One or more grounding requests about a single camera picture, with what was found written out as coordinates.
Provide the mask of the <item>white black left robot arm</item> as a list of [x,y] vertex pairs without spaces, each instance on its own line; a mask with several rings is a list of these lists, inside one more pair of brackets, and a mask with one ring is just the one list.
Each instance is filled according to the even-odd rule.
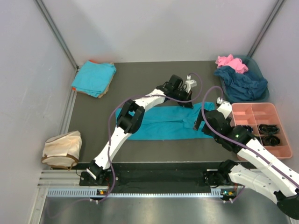
[[172,75],[169,81],[157,86],[149,94],[126,100],[117,115],[113,133],[108,131],[110,139],[86,169],[90,175],[90,180],[96,185],[105,182],[106,174],[104,171],[111,167],[112,159],[127,138],[139,130],[148,110],[169,99],[177,101],[182,107],[193,108],[191,102],[192,88],[196,85],[197,81],[191,79],[191,75],[188,75],[184,82],[180,77]]

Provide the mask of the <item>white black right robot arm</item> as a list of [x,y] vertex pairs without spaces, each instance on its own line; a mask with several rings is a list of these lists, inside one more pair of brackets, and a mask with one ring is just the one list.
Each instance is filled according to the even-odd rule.
[[194,124],[202,132],[214,138],[224,149],[235,153],[255,166],[261,174],[255,174],[241,164],[226,161],[218,168],[222,184],[231,182],[248,187],[273,201],[288,217],[299,218],[299,174],[271,154],[260,141],[242,126],[230,125],[230,117],[218,110],[201,109]]

